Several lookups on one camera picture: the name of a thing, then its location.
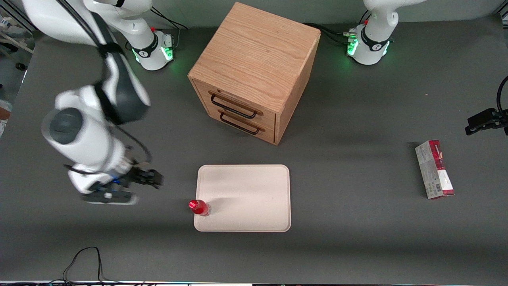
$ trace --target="drawer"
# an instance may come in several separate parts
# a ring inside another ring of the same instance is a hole
[[[266,127],[268,129],[275,129],[275,113],[248,106],[247,103],[241,102],[238,97],[214,88],[204,82],[194,80],[194,83],[209,112],[217,108],[222,108],[227,110],[228,113],[235,114],[244,119],[243,121],[245,122],[251,122],[256,126]]]
[[[231,127],[241,130],[268,143],[274,144],[275,142],[275,132],[273,129],[257,126],[252,122],[248,122],[245,120],[245,118],[239,117],[234,113],[230,113],[229,111],[220,108],[209,109],[209,111],[209,115],[213,119],[219,120]]]

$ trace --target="cardboard box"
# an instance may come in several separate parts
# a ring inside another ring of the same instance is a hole
[[[453,186],[444,168],[439,140],[429,140],[415,148],[429,199],[454,195]]]

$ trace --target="white tray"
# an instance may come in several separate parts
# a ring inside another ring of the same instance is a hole
[[[205,165],[196,199],[210,205],[194,215],[201,232],[286,232],[291,227],[289,169],[284,165]]]

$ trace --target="drawer handle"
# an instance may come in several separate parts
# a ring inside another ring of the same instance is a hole
[[[232,109],[232,108],[229,108],[229,107],[227,107],[227,106],[225,106],[225,105],[223,105],[223,104],[220,104],[220,103],[218,103],[218,102],[214,101],[214,99],[215,99],[215,98],[216,98],[215,94],[212,94],[212,97],[210,98],[210,100],[212,101],[212,103],[213,103],[213,104],[215,104],[215,105],[217,105],[217,106],[219,106],[219,107],[222,107],[222,108],[224,108],[225,110],[231,111],[232,113],[234,113],[234,114],[236,114],[236,115],[240,115],[240,116],[245,117],[245,118],[247,118],[247,119],[253,119],[253,118],[256,116],[256,114],[258,114],[258,112],[257,112],[257,111],[254,111],[254,113],[253,113],[252,115],[250,115],[250,116],[249,116],[249,115],[247,115],[247,114],[241,113],[241,112],[239,112],[239,111],[236,111],[236,110],[234,110],[234,109]]]
[[[222,122],[226,123],[226,124],[229,124],[229,125],[231,125],[231,126],[233,126],[233,127],[236,127],[236,128],[238,128],[238,129],[240,129],[240,130],[242,130],[242,131],[245,131],[245,132],[249,133],[250,135],[256,135],[256,134],[258,134],[258,133],[259,133],[259,130],[260,130],[260,128],[258,127],[258,128],[256,129],[256,131],[250,131],[250,130],[248,130],[248,129],[246,129],[246,128],[243,128],[243,127],[241,127],[241,126],[239,126],[239,125],[234,124],[234,123],[233,123],[233,122],[231,122],[231,121],[227,121],[226,119],[224,119],[224,113],[223,113],[223,112],[221,112],[221,113],[220,113],[220,120],[221,120]]]

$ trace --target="gray table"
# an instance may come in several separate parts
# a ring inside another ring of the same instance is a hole
[[[335,28],[343,31],[348,25]],[[495,106],[508,52],[499,17],[402,23],[388,55],[361,66],[325,37],[280,146],[210,119],[187,80],[213,29],[181,35],[176,61],[147,72],[152,99],[125,128],[154,155],[161,190],[135,206],[83,203],[40,124],[54,96],[98,79],[91,47],[38,41],[0,139],[0,280],[57,279],[82,247],[100,248],[122,280],[271,283],[508,281],[508,140],[467,137],[466,119]],[[454,197],[425,197],[414,142],[440,139]],[[200,233],[186,203],[204,164],[285,164],[286,233]],[[70,279],[95,278],[84,253]]]

